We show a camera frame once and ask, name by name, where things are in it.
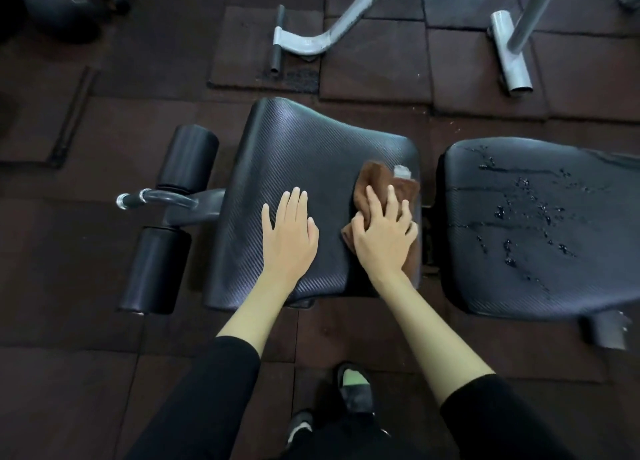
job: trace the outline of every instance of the carbon fiber texture upholstery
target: carbon fiber texture upholstery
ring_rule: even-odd
[[[639,157],[467,140],[436,181],[443,285],[461,309],[544,320],[640,299]]]
[[[416,147],[402,136],[353,127],[283,98],[256,102],[244,127],[220,212],[204,305],[235,310],[262,271],[260,210],[271,221],[285,190],[309,195],[309,215],[320,229],[316,259],[287,303],[323,295],[374,296],[364,270],[345,246],[342,227],[355,214],[353,187],[367,160],[407,166],[420,181]],[[420,198],[414,215],[420,215]],[[416,270],[414,285],[419,284]]]

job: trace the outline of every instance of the brown towel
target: brown towel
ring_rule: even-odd
[[[382,204],[382,208],[387,208],[387,187],[393,185],[396,190],[396,197],[399,203],[403,200],[409,201],[409,208],[413,211],[415,209],[416,200],[420,194],[420,182],[415,180],[409,180],[404,178],[394,177],[391,170],[387,168],[384,163],[378,163],[376,161],[368,161],[362,165],[360,175],[356,180],[356,186],[353,189],[353,203],[356,205],[356,209],[362,212],[364,216],[364,228],[369,229],[369,223],[371,222],[371,212],[369,211],[369,199],[367,198],[367,185],[371,185],[373,191],[376,193]],[[402,213],[402,205],[398,206],[398,217]],[[342,228],[342,238],[346,245],[351,249],[352,253],[355,253],[355,247],[353,246],[353,230],[351,229],[351,222]],[[406,260],[402,267],[404,274],[409,279],[413,279],[415,271],[420,265],[420,248],[418,246],[418,240],[415,240],[409,247],[409,254],[406,256]]]

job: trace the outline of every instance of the shoe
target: shoe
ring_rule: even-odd
[[[344,373],[348,370],[359,372],[366,384],[343,385]],[[368,413],[375,415],[373,404],[373,392],[371,390],[371,380],[364,368],[356,366],[351,362],[343,362],[336,367],[335,383],[338,385],[340,395],[344,401],[344,407],[349,414]]]
[[[314,416],[310,409],[297,412],[289,421],[287,428],[287,448],[291,446],[294,438],[300,438],[314,432]]]

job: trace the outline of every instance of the green sock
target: green sock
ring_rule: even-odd
[[[351,369],[347,369],[344,371],[342,375],[342,385],[343,386],[357,386],[359,384],[368,384],[369,382],[364,378],[358,371],[352,371]]]

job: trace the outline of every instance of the finger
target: finger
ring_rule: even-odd
[[[269,218],[269,205],[262,206],[262,236],[266,236],[273,230],[271,227],[271,219]]]
[[[289,204],[287,204],[287,214],[284,220],[294,221],[296,220],[296,211],[298,210],[298,201],[300,200],[300,187],[294,187],[289,197]]]
[[[411,226],[409,227],[409,232],[406,233],[405,237],[410,243],[415,241],[415,238],[418,237],[418,224],[412,222]]]
[[[307,219],[307,234],[309,236],[309,244],[311,248],[314,250],[314,254],[317,253],[318,250],[318,240],[320,238],[320,229],[316,226],[316,222],[314,222],[313,217],[309,217]]]
[[[400,219],[398,220],[398,224],[400,225],[400,228],[406,232],[409,229],[409,226],[411,225],[411,220],[412,220],[413,216],[411,215],[411,210],[409,209],[409,201],[408,200],[403,200],[402,201],[402,215],[400,216]]]
[[[304,222],[307,220],[307,201],[308,195],[304,191],[300,194],[300,201],[298,202],[298,210],[296,211],[296,221]]]
[[[382,217],[382,204],[380,204],[380,199],[376,195],[376,192],[373,191],[371,185],[367,185],[367,198],[369,199],[369,209],[371,210],[371,220],[375,218]]]
[[[385,217],[393,222],[398,220],[398,199],[393,185],[387,187],[387,211]]]
[[[364,236],[364,215],[362,215],[362,212],[356,213],[351,219],[351,230],[354,236]]]
[[[289,203],[289,192],[286,191],[280,197],[280,204],[278,204],[278,210],[276,211],[276,225],[284,222],[285,214],[287,213],[287,204]]]

